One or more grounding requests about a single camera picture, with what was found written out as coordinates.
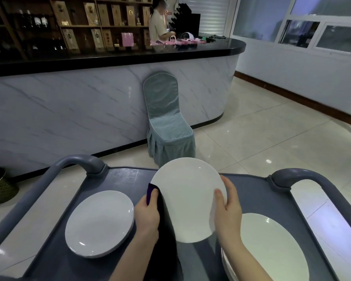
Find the white plate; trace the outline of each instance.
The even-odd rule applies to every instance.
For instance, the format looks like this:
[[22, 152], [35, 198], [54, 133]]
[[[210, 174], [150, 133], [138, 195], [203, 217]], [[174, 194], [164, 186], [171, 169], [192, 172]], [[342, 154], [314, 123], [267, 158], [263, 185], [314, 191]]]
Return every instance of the white plate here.
[[[245, 247], [273, 281], [309, 280], [303, 251], [291, 234], [276, 221], [256, 213], [243, 214], [241, 236]], [[228, 268], [226, 274], [237, 281], [222, 249], [221, 255]]]
[[119, 247], [134, 224], [134, 206], [118, 191], [102, 191], [86, 198], [66, 223], [66, 244], [75, 254], [96, 258]]
[[163, 165], [151, 183], [161, 190], [177, 241], [198, 242], [214, 232], [214, 190], [220, 189], [226, 202], [226, 189], [213, 167], [179, 158]]

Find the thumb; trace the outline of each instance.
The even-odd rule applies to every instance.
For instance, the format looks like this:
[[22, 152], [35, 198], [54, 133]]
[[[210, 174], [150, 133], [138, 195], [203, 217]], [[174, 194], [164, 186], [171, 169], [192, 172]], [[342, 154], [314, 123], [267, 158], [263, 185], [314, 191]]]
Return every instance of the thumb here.
[[220, 189], [215, 189], [216, 212], [225, 211], [225, 201]]
[[154, 189], [151, 192], [151, 200], [150, 200], [150, 207], [154, 207], [155, 209], [157, 209], [157, 198], [159, 197], [159, 191], [158, 189]]

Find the chair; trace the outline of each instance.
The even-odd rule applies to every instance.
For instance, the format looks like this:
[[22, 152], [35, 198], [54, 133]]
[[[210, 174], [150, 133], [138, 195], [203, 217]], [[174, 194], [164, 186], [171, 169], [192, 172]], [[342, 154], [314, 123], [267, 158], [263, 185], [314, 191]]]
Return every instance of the chair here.
[[195, 137], [179, 110], [178, 81], [168, 72], [156, 72], [143, 84], [150, 128], [148, 153], [162, 167], [167, 162], [195, 157]]

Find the black countertop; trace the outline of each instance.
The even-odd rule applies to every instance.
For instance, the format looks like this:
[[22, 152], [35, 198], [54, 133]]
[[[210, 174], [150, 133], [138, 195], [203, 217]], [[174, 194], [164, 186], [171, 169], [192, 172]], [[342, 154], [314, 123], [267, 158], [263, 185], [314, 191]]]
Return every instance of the black countertop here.
[[68, 55], [47, 60], [0, 63], [0, 76], [114, 67], [237, 55], [246, 43], [237, 39], [216, 39], [207, 44], [153, 46], [143, 51], [105, 52], [94, 55]]

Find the pink box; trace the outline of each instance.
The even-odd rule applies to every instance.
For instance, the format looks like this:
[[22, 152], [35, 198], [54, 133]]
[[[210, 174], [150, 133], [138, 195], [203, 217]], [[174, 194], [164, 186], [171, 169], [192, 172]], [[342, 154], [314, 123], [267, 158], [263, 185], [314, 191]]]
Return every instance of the pink box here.
[[122, 33], [122, 46], [134, 46], [134, 36], [132, 33]]

